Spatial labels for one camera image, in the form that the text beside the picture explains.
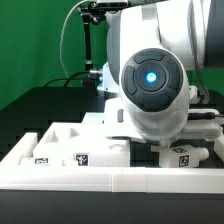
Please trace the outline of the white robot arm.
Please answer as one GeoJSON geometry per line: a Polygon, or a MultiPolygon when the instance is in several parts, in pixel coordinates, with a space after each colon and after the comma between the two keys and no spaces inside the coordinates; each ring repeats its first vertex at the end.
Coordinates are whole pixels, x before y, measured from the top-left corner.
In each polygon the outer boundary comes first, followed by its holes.
{"type": "Polygon", "coordinates": [[[109,71],[119,96],[106,102],[109,138],[169,145],[214,139],[222,118],[192,109],[186,72],[224,67],[224,0],[166,0],[110,18],[109,71]]]}

